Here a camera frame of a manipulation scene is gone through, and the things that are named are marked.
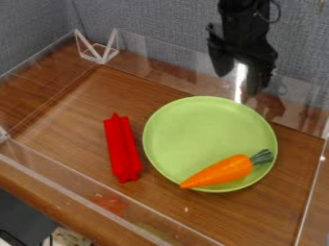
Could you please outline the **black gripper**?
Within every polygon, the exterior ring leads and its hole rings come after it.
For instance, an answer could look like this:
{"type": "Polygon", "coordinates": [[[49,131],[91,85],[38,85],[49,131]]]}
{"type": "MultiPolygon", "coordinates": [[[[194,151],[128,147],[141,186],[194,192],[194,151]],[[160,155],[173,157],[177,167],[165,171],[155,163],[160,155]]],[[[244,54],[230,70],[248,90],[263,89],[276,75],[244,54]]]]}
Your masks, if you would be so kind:
{"type": "Polygon", "coordinates": [[[255,96],[270,83],[278,52],[264,37],[227,37],[218,23],[210,23],[206,30],[208,54],[216,76],[223,77],[230,73],[234,60],[243,62],[247,66],[246,93],[255,96]]]}

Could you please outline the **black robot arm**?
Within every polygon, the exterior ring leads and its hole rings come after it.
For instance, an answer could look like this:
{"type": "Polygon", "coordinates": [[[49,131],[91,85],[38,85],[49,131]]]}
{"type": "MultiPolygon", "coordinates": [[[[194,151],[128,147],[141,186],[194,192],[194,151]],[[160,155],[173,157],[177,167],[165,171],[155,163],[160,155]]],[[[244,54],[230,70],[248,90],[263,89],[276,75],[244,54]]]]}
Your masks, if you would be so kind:
{"type": "Polygon", "coordinates": [[[255,96],[267,87],[278,52],[267,41],[270,5],[274,0],[218,0],[219,23],[207,25],[208,54],[218,77],[234,68],[234,61],[246,65],[246,93],[255,96]]]}

